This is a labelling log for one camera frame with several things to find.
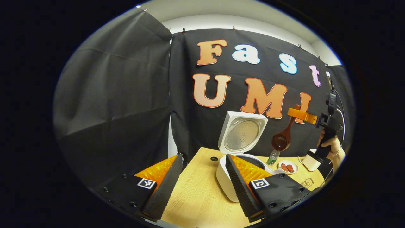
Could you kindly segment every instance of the wooden ladle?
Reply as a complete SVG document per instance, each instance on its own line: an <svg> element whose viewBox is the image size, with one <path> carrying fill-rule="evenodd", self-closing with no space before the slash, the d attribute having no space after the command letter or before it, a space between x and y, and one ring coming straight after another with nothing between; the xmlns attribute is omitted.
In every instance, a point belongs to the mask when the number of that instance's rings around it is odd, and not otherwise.
<svg viewBox="0 0 405 228"><path fill-rule="evenodd" d="M300 109L301 105L295 105L294 109ZM291 143L291 126L294 123L295 117L291 117L287 127L280 133L277 133L271 139L271 145L276 151L286 150Z"/></svg>

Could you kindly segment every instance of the plastic bottle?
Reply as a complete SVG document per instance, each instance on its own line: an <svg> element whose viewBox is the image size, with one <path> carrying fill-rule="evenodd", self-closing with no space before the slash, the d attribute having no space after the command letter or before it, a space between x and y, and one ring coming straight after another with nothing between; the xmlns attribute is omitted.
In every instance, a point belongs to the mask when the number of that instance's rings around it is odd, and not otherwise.
<svg viewBox="0 0 405 228"><path fill-rule="evenodd" d="M267 164L269 166L274 165L274 163L276 162L277 158L280 156L280 151L277 150L273 150L273 152L271 152L269 159L267 160Z"/></svg>

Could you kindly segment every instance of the white bowl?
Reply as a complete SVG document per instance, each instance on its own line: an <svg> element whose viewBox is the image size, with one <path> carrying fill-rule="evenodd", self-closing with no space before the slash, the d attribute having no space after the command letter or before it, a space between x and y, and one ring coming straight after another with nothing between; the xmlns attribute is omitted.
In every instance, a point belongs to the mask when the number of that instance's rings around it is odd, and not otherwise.
<svg viewBox="0 0 405 228"><path fill-rule="evenodd" d="M283 172L284 172L285 174L291 175L291 174L294 174L294 173L296 173L296 172L298 171L298 165L295 164L295 163L292 162L292 161L287 161L287 160L280 161L279 164L278 164L278 167L281 168L281 165L282 165L283 163L284 163L286 166L287 166L287 165L292 165L292 169L294 169L294 172L287 172L287 171L284 171L284 170L283 170Z"/></svg>

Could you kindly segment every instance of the hand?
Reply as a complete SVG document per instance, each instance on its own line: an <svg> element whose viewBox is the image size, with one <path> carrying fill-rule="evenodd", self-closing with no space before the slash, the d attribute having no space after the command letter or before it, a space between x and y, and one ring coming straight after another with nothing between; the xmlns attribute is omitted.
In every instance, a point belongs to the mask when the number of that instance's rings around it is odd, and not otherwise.
<svg viewBox="0 0 405 228"><path fill-rule="evenodd" d="M319 136L317 147L319 146L319 143L321 143L321 140L323 139L324 134L325 134L325 129L323 129L321 131L321 135ZM332 160L335 157L335 155L338 153L338 151L340 150L340 142L339 142L339 139L337 138L337 136L322 143L321 146L322 147L330 146L330 152L329 152L328 156L326 157L329 160Z"/></svg>

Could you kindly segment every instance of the wooden table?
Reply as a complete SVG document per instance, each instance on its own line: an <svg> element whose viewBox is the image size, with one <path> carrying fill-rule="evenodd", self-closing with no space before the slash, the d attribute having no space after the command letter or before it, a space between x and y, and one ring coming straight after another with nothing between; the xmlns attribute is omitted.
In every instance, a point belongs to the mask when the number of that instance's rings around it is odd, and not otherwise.
<svg viewBox="0 0 405 228"><path fill-rule="evenodd" d="M223 156L220 151L200 148L180 174L164 210L162 221L183 228L242 228L260 222L259 220L249 223L240 204L230 201L222 191L215 173L219 158ZM210 160L211 157L217 157L218 161ZM268 157L257 158L264 163L268 159ZM290 175L298 183L312 178L314 184L309 190L319 187L324 180L318 170L309 172L297 157L280 157L269 167L277 169L281 160L289 160L299 166L298 172Z"/></svg>

